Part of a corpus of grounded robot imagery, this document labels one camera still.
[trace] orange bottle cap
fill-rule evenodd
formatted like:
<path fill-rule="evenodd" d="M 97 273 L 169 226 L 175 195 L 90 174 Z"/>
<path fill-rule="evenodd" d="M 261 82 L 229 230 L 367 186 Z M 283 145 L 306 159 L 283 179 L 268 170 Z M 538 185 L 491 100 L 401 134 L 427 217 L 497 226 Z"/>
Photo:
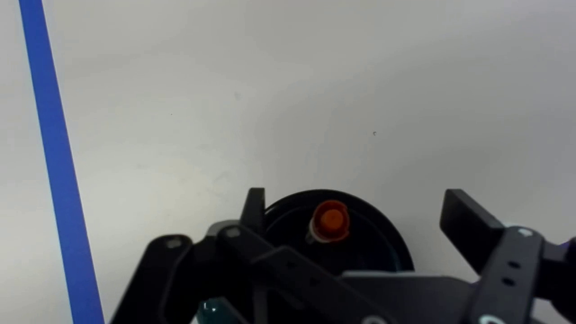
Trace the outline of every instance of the orange bottle cap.
<path fill-rule="evenodd" d="M 342 240 L 349 231 L 347 206 L 337 199 L 326 199 L 313 210 L 311 231 L 320 240 Z"/>

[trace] black mechanical part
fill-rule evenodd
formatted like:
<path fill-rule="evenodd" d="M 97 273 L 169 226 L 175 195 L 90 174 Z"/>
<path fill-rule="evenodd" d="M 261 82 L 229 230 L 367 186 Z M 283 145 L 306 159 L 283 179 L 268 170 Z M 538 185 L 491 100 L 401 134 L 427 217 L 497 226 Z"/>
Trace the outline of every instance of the black mechanical part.
<path fill-rule="evenodd" d="M 155 239 L 135 271 L 113 324 L 187 324 L 198 302 L 223 296 L 239 321 L 526 324 L 535 296 L 574 321 L 572 242 L 551 244 L 524 226 L 506 228 L 463 190 L 448 190 L 441 226 L 481 278 L 331 273 L 257 226 L 263 192 L 247 199 L 243 221 L 214 224 L 193 244 Z"/>
<path fill-rule="evenodd" d="M 315 206 L 337 199 L 347 204 L 351 233 L 333 244 L 310 244 L 308 222 Z M 288 244 L 322 264 L 331 273 L 344 269 L 410 271 L 414 262 L 396 226 L 367 201 L 340 190 L 304 190 L 286 195 L 266 208 L 265 237 L 275 244 Z"/>

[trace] white wall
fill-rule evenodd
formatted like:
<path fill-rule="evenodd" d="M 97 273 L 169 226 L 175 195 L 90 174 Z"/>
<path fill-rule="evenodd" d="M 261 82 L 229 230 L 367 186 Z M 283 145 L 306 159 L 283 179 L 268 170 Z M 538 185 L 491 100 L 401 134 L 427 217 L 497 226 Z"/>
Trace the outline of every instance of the white wall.
<path fill-rule="evenodd" d="M 20 17 L 4 6 L 13 53 L 0 53 L 11 66 L 0 123 L 18 136 L 0 147 L 22 150 L 0 170 L 14 194 L 2 206 L 20 215 L 2 242 L 18 246 L 7 249 L 14 266 L 41 262 L 20 280 L 52 284 L 59 255 Z M 151 237 L 200 239 L 214 219 L 238 217 L 254 185 L 268 201 L 310 186 L 369 199 L 425 273 L 473 278 L 437 228 L 446 186 L 509 224 L 574 235 L 574 1 L 47 0 L 45 8 L 106 318 Z M 31 188 L 18 190 L 16 170 Z M 41 257 L 20 253 L 31 228 Z M 2 273 L 2 285 L 20 280 Z M 23 284 L 0 314 L 67 321 L 63 302 L 52 309 L 61 284 Z M 34 291 L 38 316 L 25 311 Z M 547 311 L 540 318 L 560 320 Z"/>

